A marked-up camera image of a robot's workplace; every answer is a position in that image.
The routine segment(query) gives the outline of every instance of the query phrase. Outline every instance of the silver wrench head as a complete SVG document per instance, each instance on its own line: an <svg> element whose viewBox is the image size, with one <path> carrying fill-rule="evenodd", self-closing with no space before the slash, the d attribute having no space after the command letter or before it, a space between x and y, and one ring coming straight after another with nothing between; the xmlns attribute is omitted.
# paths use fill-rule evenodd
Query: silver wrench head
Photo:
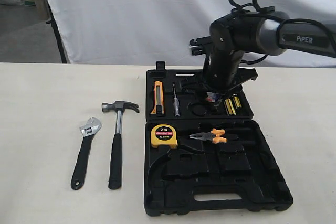
<svg viewBox="0 0 336 224"><path fill-rule="evenodd" d="M80 132L83 136L95 135L101 128L101 123L97 118L89 118L86 125L79 127Z"/></svg>

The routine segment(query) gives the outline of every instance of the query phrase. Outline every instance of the floor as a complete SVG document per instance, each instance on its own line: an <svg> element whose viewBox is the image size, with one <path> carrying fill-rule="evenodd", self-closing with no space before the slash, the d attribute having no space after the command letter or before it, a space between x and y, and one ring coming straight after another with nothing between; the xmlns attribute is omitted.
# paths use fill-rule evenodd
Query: floor
<svg viewBox="0 0 336 224"><path fill-rule="evenodd" d="M0 5L0 62L61 63L53 29L35 6Z"/></svg>

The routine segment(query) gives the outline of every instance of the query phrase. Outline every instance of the black rubber grip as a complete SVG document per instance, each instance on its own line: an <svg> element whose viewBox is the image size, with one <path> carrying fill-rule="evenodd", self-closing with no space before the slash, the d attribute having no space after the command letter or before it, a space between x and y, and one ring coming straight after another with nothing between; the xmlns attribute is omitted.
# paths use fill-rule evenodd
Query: black rubber grip
<svg viewBox="0 0 336 224"><path fill-rule="evenodd" d="M112 144L109 188L112 190L121 187L122 178L122 139L121 134L115 134Z"/></svg>
<svg viewBox="0 0 336 224"><path fill-rule="evenodd" d="M82 186L84 185L86 169L88 167L89 162L91 143L94 136L95 135L83 137L75 169L73 170L74 174L72 175L71 179L71 188L73 190L78 190L82 188Z"/></svg>

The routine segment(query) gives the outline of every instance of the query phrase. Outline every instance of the claw hammer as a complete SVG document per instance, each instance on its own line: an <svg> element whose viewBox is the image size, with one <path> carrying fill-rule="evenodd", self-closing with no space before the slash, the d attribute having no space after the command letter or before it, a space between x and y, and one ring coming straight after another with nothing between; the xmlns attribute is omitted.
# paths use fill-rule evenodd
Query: claw hammer
<svg viewBox="0 0 336 224"><path fill-rule="evenodd" d="M121 187L122 178L122 115L125 109L134 110L139 113L139 105L132 102L116 101L113 104L102 103L101 108L103 112L109 112L114 110L117 112L117 121L115 127L115 134L113 137L111 162L110 162L110 178L109 188L112 190L119 189Z"/></svg>

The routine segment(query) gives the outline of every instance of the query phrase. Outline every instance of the tool case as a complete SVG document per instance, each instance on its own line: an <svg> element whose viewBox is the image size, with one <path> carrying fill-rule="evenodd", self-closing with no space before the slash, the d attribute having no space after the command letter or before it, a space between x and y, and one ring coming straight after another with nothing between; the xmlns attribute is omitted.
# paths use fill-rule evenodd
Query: tool case
<svg viewBox="0 0 336 224"><path fill-rule="evenodd" d="M229 114L225 106L202 111L193 92L181 85L186 76L202 70L156 69L146 76L144 208L149 216L184 215L195 210L240 209L250 211L288 209L293 198L270 151L242 89L236 92L241 107ZM154 82L163 84L164 113L151 114ZM174 116L173 83L181 116ZM151 146L151 131L159 124L176 130L177 148ZM190 134L224 129L227 143L190 139ZM237 194L240 199L197 200L199 195Z"/></svg>

